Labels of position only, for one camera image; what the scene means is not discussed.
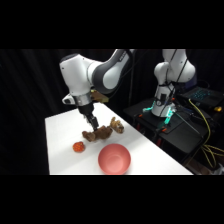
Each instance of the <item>white table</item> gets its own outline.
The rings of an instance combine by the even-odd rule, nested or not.
[[[92,127],[78,110],[47,118],[45,123],[51,175],[103,175],[98,165],[98,155],[112,143],[125,146],[131,154],[132,162],[127,175],[192,175],[104,104],[94,104],[94,107],[94,116],[100,127],[109,126],[111,118],[116,117],[124,125],[125,132],[122,135],[113,132],[107,140],[90,143],[82,137],[82,131],[92,131]],[[86,149],[82,153],[75,153],[72,146],[80,141]]]

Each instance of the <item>brown object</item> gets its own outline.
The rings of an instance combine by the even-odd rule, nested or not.
[[[110,127],[114,129],[119,134],[124,132],[124,126],[121,124],[120,121],[116,121],[116,118],[113,117],[110,123]]]
[[[94,131],[94,132],[84,131],[82,133],[82,135],[89,142],[94,142],[98,139],[105,140],[105,139],[109,138],[111,136],[112,132],[113,132],[113,130],[110,127],[106,128],[105,126],[103,126],[103,127],[99,128],[97,131]]]
[[[96,90],[91,91],[91,98],[93,101],[98,101],[100,103],[108,103],[109,98],[107,96],[104,96],[103,94],[99,93]]]
[[[85,150],[85,146],[83,142],[77,142],[73,145],[73,150],[75,152],[83,152]]]

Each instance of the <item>table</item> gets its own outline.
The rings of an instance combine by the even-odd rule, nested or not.
[[[126,175],[192,175],[187,169],[168,156],[155,144],[101,103],[94,104],[94,115],[99,125],[109,125],[116,117],[124,125],[125,132],[113,132],[107,140],[90,143],[83,139],[82,131],[92,131],[78,110],[47,118],[46,136],[48,161],[51,175],[103,175],[98,165],[98,155],[107,145],[117,143],[125,146],[132,158]],[[86,150],[75,153],[74,143],[83,141]]]
[[[152,103],[154,101],[154,98],[145,100],[139,104],[136,104],[130,108],[127,108],[124,110],[124,112],[131,118],[134,118],[134,115],[136,114],[142,114],[143,108],[149,108],[152,106]],[[185,113],[178,112],[183,118],[186,119],[188,115]],[[144,121],[141,118],[136,118],[136,121],[142,124],[144,127],[148,128],[151,131],[155,131],[155,127],[152,126],[150,123]],[[199,131],[199,133],[202,136],[206,136],[208,133],[208,129],[206,126],[202,126],[199,124],[195,124],[191,121],[188,121],[196,130]],[[169,134],[160,133],[159,137],[169,142],[171,145],[175,146],[178,150],[181,151],[181,153],[184,154],[184,157],[186,155],[189,155],[192,153],[197,147],[199,147],[199,144],[201,142],[201,137],[186,123],[182,123],[180,126],[178,126],[176,129],[174,129]]]

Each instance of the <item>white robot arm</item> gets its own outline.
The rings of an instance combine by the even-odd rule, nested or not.
[[[170,101],[175,93],[171,82],[186,83],[195,74],[195,67],[189,62],[185,49],[163,49],[165,62],[155,68],[158,87],[155,94],[156,101],[152,113],[158,117],[170,117],[169,112],[175,111],[175,105]]]
[[[69,55],[60,62],[60,69],[70,94],[63,99],[64,104],[75,104],[93,129],[98,128],[93,116],[93,102],[90,90],[94,86],[103,94],[112,93],[120,80],[122,72],[130,62],[136,49],[116,49],[106,62],[98,62],[79,54]]]

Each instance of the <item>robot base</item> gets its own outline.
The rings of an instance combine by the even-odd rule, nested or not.
[[[144,112],[142,119],[147,123],[151,124],[155,129],[163,127],[165,125],[166,120],[166,118],[159,118],[155,116],[151,110]],[[170,123],[167,125],[167,130],[164,133],[168,134],[172,132],[182,123],[183,121],[176,114],[174,114],[170,120]]]

